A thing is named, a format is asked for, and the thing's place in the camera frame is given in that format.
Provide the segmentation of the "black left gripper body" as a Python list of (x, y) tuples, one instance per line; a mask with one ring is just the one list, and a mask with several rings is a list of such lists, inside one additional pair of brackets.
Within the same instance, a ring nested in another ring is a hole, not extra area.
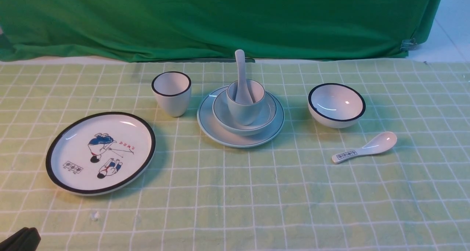
[(0, 243), (1, 251), (36, 251), (41, 236), (35, 227), (24, 227)]

